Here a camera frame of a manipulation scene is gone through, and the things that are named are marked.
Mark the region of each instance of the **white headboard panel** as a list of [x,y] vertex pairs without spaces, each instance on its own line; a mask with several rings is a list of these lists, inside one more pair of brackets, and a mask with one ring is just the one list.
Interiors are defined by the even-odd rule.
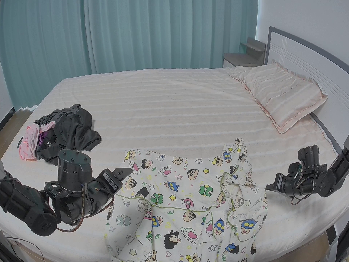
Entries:
[[320,47],[274,27],[269,28],[265,64],[272,59],[312,77],[323,87],[328,99],[312,116],[320,120],[335,149],[341,151],[349,134],[349,66]]

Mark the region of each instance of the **striped bed sheet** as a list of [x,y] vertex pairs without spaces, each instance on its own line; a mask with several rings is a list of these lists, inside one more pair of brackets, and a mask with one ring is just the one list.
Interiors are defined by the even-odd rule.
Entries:
[[[241,137],[248,148],[253,180],[259,186],[287,174],[301,147],[318,144],[320,162],[330,165],[336,153],[321,128],[306,116],[279,134],[241,84],[232,68],[147,69],[70,78],[61,81],[41,102],[3,156],[5,169],[39,190],[57,179],[57,167],[19,158],[17,143],[26,125],[54,109],[81,104],[93,117],[102,142],[87,154],[93,176],[114,169],[131,148],[187,158],[219,155],[224,144]],[[327,228],[347,210],[348,182],[334,195],[312,195],[297,206],[267,192],[269,212],[256,238],[255,261],[270,261],[296,249]],[[125,206],[115,203],[115,210]],[[56,231],[39,237],[11,214],[0,212],[0,229],[35,243],[53,261],[109,261],[104,239],[107,211],[84,221],[74,233]]]

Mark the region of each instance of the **nightstand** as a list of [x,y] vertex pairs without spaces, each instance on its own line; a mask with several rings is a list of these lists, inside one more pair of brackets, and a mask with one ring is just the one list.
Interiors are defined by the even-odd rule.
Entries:
[[235,66],[255,67],[263,65],[265,52],[264,43],[248,37],[247,43],[240,43],[240,45],[246,46],[246,54],[225,53],[223,68]]

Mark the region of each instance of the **floor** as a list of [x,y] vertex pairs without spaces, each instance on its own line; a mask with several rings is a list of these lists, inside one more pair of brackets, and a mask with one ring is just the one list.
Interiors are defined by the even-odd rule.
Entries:
[[[18,110],[8,121],[5,127],[0,131],[0,159],[3,154],[7,150],[8,146],[12,142],[15,135],[18,133],[19,129],[26,122],[30,114],[31,110],[28,109],[20,109]],[[319,261],[327,251],[329,247],[328,238],[326,233],[308,243],[305,246],[302,246],[290,253],[287,253],[283,257],[273,260],[271,262],[316,262]],[[36,261],[43,261],[42,258],[35,254],[34,252],[26,249],[23,249]]]

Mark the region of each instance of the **white cartoon pajamas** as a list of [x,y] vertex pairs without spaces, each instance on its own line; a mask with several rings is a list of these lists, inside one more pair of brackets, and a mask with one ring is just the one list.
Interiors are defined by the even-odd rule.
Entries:
[[106,223],[113,261],[253,261],[268,206],[241,138],[213,158],[130,150],[125,162]]

